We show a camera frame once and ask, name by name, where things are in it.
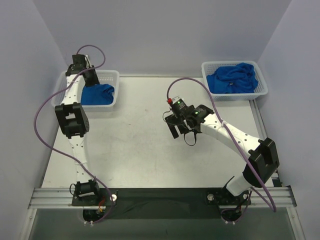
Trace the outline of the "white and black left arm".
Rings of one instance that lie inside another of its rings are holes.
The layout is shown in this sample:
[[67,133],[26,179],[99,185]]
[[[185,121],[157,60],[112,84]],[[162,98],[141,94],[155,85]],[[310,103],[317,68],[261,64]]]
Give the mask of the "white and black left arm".
[[85,171],[89,169],[86,134],[89,132],[90,124],[81,105],[81,98],[84,87],[93,87],[100,82],[87,55],[77,53],[72,56],[72,60],[73,63],[65,73],[68,89],[54,111],[61,132],[69,141],[72,156],[77,159],[73,199],[89,206],[99,200],[100,188],[97,181]]

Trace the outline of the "blue towel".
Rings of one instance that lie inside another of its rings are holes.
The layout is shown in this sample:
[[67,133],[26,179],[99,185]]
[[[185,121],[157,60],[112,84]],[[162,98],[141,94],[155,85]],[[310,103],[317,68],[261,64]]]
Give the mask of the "blue towel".
[[115,88],[109,84],[84,86],[81,93],[81,104],[85,106],[110,105],[114,101]]

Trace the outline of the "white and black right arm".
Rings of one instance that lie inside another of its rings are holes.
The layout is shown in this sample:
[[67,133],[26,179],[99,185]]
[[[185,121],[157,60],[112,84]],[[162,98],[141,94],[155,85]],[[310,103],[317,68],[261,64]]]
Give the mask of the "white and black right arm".
[[251,187],[260,188],[261,180],[266,183],[280,165],[275,142],[251,136],[233,125],[219,121],[217,113],[201,104],[198,107],[186,105],[180,97],[167,100],[172,114],[165,117],[172,136],[190,132],[205,134],[238,153],[248,161],[243,172],[233,177],[225,186],[232,196],[239,196]]

